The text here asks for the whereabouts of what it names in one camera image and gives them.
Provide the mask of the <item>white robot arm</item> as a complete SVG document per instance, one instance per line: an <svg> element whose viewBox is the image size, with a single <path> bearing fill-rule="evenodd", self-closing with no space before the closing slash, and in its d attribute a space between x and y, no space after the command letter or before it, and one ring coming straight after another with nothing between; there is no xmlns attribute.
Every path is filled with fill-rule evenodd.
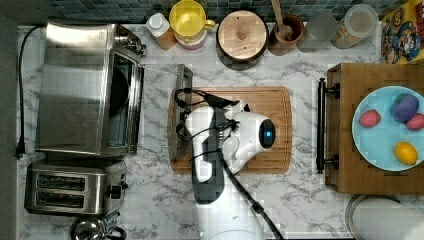
<svg viewBox="0 0 424 240"><path fill-rule="evenodd" d="M263 209L236 174L274 145L276 129L270 118L242 107L202 106L185 121L200 240L265 240Z"/></svg>

